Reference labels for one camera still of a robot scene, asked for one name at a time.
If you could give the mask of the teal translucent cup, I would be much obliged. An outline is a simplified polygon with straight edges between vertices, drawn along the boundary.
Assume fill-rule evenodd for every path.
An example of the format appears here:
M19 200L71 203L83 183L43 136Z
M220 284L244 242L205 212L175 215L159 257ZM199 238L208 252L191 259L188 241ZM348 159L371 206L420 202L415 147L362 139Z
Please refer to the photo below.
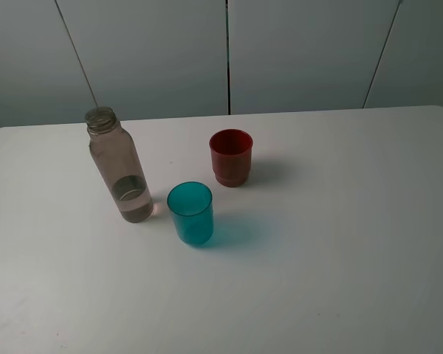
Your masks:
M181 241L201 246L213 235L213 194L198 181L175 186L168 194L167 205Z

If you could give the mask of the clear plastic water bottle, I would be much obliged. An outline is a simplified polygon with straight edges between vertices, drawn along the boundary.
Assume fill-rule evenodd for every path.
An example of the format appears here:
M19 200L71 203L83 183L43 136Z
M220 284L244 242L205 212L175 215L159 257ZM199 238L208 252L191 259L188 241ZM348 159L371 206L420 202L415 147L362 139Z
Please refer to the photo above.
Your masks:
M89 152L122 217L130 223L148 219L154 203L131 135L110 107L85 115Z

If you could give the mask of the red plastic cup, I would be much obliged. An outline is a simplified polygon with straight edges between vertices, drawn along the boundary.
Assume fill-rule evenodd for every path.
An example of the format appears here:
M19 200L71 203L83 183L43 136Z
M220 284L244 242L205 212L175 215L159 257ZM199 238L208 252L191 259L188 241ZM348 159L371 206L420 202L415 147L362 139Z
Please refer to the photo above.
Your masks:
M239 187L244 184L251 169L251 135L238 129L225 129L212 135L209 146L217 182L225 187Z

